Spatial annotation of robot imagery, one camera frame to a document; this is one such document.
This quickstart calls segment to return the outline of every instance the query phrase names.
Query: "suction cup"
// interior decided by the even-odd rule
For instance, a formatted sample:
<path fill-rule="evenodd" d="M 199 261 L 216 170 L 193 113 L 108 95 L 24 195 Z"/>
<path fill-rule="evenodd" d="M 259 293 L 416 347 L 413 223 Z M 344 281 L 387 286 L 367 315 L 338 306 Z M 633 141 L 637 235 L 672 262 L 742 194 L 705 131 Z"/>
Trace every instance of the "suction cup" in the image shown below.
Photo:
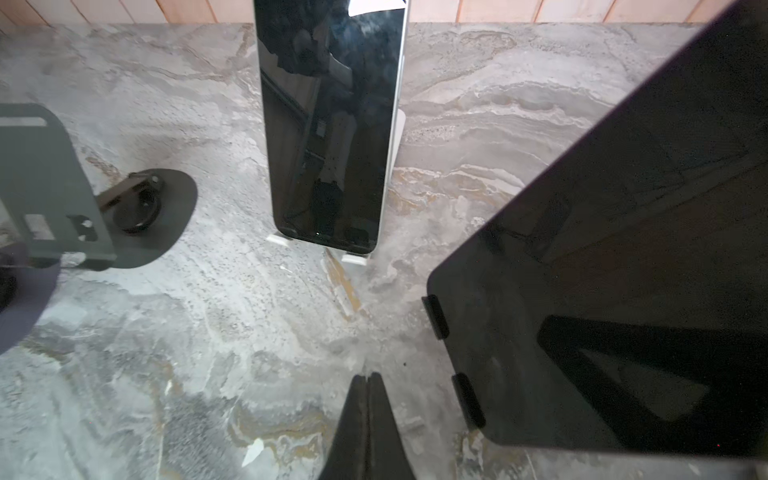
<path fill-rule="evenodd" d="M 197 185 L 184 172 L 154 168 L 131 174 L 97 202 L 118 256 L 111 266 L 135 268 L 179 240 L 197 203 Z"/>

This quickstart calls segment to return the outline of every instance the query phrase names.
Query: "gray marble surface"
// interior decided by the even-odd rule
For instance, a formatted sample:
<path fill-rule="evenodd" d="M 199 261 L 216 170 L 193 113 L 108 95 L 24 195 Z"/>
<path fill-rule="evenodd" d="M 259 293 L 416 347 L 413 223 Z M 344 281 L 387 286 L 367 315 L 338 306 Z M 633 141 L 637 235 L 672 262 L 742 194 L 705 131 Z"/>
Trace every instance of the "gray marble surface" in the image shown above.
<path fill-rule="evenodd" d="M 0 101 L 55 112 L 95 191 L 149 167 L 184 170 L 200 190 L 170 252 L 134 270 L 66 271 L 33 333 L 0 356 L 0 477 L 315 478 L 352 376 L 380 371 L 418 478 L 749 478 L 737 463 L 501 448 L 467 433 L 420 302 L 443 258 L 694 32 L 410 25 L 406 132 L 367 268 L 264 240 L 251 27 L 0 38 Z"/>

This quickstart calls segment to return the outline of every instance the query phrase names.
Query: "black rubber stopper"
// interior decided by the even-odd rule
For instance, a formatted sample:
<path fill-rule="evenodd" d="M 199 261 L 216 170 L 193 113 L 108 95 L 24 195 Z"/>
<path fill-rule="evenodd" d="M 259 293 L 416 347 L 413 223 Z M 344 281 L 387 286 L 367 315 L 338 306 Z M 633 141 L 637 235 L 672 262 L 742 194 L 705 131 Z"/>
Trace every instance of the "black rubber stopper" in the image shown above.
<path fill-rule="evenodd" d="M 162 257 L 181 237 L 197 203 L 197 185 L 192 177 L 184 172 L 153 168 L 138 173 L 150 175 L 150 181 L 153 177 L 157 177 L 158 181 L 155 183 L 162 188 L 154 188 L 152 185 L 147 187 L 157 192 L 157 205 L 162 208 L 157 208 L 156 218 L 152 219 L 151 215 L 146 216 L 147 219 L 152 219 L 151 226 L 147 221 L 132 220 L 123 223 L 123 225 L 132 224 L 133 227 L 140 223 L 148 227 L 139 233 L 126 233 L 117 225 L 115 217 L 117 216 L 118 221 L 121 221 L 119 219 L 122 214 L 116 214 L 115 210 L 121 208 L 120 204 L 115 205 L 104 215 L 114 251 L 118 255 L 118 259 L 111 265 L 112 268 L 136 268 Z M 147 207 L 155 204 L 154 200 L 148 203 Z"/>
<path fill-rule="evenodd" d="M 157 219 L 160 208 L 160 194 L 151 188 L 145 188 L 122 199 L 114 208 L 112 220 L 125 233 L 139 233 Z"/>

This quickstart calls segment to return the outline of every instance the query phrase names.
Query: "black suction cup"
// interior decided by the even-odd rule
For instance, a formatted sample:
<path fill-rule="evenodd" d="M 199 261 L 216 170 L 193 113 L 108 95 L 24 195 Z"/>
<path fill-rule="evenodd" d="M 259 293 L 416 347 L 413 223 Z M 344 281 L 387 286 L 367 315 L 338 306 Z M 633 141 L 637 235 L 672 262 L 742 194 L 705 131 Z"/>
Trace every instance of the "black suction cup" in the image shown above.
<path fill-rule="evenodd" d="M 98 196 L 117 260 L 113 268 L 135 268 L 160 258 L 187 227 L 197 185 L 178 170 L 154 168 L 131 174 Z"/>
<path fill-rule="evenodd" d="M 23 243 L 0 248 L 0 353 L 29 334 L 56 287 L 58 263 L 48 268 L 20 267 L 28 260 Z"/>
<path fill-rule="evenodd" d="M 160 213 L 160 192 L 146 188 L 128 195 L 114 208 L 112 221 L 125 233 L 142 232 L 157 219 Z"/>

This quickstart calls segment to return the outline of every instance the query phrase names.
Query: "black phone screen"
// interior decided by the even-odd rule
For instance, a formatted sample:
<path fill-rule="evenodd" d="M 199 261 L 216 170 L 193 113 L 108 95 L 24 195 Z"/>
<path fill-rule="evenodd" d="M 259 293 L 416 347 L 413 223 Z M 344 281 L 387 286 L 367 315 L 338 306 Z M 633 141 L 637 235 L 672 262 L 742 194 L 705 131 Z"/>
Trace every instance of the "black phone screen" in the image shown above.
<path fill-rule="evenodd" d="M 370 253 L 392 150 L 406 4 L 367 13 L 355 0 L 254 6 L 276 227 Z"/>

